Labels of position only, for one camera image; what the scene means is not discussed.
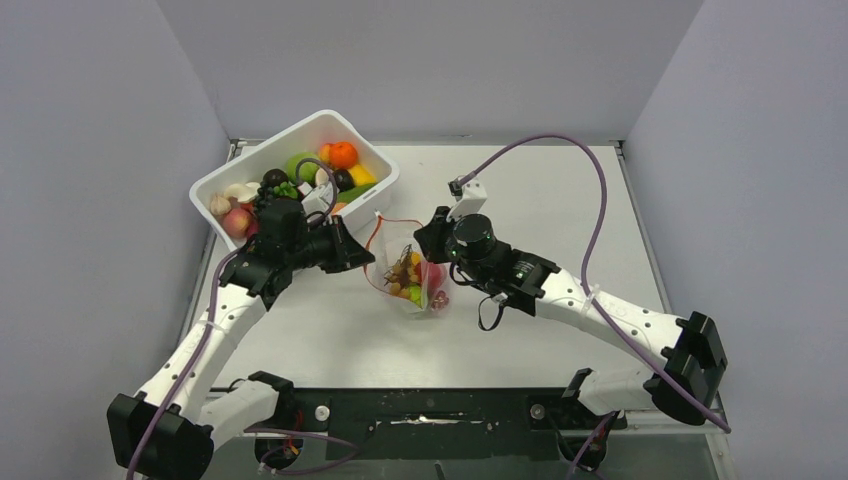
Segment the clear zip top bag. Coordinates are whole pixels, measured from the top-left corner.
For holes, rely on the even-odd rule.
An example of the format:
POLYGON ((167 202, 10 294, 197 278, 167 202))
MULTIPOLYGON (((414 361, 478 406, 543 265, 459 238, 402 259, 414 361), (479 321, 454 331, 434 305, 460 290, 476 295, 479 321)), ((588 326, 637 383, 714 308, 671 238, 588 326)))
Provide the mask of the clear zip top bag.
MULTIPOLYGON (((374 255, 375 261, 363 268, 365 279, 368 284, 374 288, 392 308, 408 316, 423 319, 435 318, 445 314, 448 311, 450 304, 442 312, 431 311, 429 308, 430 299, 436 292, 429 295, 423 285, 422 308, 419 308, 417 305, 408 300, 397 298, 388 294, 387 287, 384 285, 384 275, 386 271, 398 260, 401 250, 406 245, 411 244, 413 249, 421 255, 421 263, 428 262, 422 256, 420 247, 413 237, 414 232, 419 229, 422 224, 419 221, 412 219, 389 219, 379 212, 377 212, 375 216, 376 226, 366 242, 366 249, 374 255)), ((451 301, 451 283, 448 280, 447 268, 444 283, 439 290, 446 291, 451 301)))

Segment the red apple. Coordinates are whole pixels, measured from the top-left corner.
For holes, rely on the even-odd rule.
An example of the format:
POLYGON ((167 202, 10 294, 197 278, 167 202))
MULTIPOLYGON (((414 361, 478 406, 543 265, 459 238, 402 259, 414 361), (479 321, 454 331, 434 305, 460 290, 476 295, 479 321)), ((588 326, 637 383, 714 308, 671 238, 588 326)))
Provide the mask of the red apple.
POLYGON ((446 276, 446 268, 443 264, 422 262, 421 273, 422 285, 426 288, 427 293, 432 295, 442 287, 446 276))

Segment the tan longan fruit bunch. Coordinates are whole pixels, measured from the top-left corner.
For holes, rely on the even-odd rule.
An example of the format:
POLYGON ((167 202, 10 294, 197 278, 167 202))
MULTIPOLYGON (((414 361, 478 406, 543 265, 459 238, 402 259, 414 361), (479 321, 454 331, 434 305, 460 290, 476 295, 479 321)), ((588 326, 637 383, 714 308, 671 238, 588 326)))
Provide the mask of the tan longan fruit bunch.
POLYGON ((412 252, 416 252, 412 245, 406 245, 401 250, 398 260, 386 271, 384 285, 387 287, 389 295, 408 300, 406 289, 411 284, 419 284, 422 289, 421 263, 416 266, 411 264, 410 254, 412 252))

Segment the lime green fruit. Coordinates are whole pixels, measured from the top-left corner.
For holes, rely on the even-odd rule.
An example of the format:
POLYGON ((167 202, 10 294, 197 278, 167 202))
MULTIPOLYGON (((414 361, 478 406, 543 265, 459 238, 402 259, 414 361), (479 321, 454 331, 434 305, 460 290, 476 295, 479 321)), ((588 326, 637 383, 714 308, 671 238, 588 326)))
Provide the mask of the lime green fruit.
POLYGON ((406 298, 410 302, 417 305, 419 308, 423 307, 422 289, 421 289, 421 286, 419 284, 411 284, 406 289, 406 292, 407 292, 406 298))

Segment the red grape bunch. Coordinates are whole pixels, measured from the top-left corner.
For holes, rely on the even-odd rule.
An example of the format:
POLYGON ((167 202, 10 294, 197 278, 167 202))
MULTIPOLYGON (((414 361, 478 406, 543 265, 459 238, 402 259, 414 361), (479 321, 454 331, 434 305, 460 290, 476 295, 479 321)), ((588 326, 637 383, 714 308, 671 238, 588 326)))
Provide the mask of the red grape bunch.
POLYGON ((444 290, 438 290, 430 299, 429 308, 433 312, 442 312, 450 304, 450 297, 444 290))

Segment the dark grape bunch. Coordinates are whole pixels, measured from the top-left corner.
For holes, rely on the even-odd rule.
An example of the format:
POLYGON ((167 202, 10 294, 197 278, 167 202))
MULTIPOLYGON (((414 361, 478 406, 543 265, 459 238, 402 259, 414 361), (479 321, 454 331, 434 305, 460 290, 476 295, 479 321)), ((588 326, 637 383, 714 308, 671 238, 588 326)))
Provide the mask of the dark grape bunch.
POLYGON ((258 195, 263 200, 290 198, 299 201, 301 198, 300 192, 289 182, 283 182, 274 186, 261 183, 258 195))

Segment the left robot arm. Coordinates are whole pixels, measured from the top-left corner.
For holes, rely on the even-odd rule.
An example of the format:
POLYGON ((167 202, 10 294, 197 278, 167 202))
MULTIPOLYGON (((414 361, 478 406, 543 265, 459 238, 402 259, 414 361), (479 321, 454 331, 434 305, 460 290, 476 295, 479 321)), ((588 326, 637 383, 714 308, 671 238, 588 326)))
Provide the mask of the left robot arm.
POLYGON ((258 372, 215 401, 215 380, 245 335, 271 309, 296 272, 358 269, 374 255, 339 216, 309 220, 290 198, 254 209, 258 230, 216 267, 209 305, 157 373, 107 409, 117 463, 129 479, 199 479, 217 448, 284 409, 290 384, 258 372))

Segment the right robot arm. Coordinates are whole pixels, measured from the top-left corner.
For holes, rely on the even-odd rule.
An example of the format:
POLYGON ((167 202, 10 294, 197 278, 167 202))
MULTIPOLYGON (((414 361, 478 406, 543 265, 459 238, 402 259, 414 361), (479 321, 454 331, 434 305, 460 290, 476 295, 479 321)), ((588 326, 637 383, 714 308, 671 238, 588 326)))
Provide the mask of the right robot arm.
POLYGON ((484 293, 500 312, 561 322, 642 361, 630 371, 583 370, 562 400, 568 422, 585 427, 601 414, 655 407, 687 425, 710 422, 729 431, 712 409, 728 360, 710 316, 683 318, 634 305, 497 239, 482 214, 455 220, 449 213, 447 206, 437 208, 414 233, 428 262, 460 273, 459 285, 484 293))

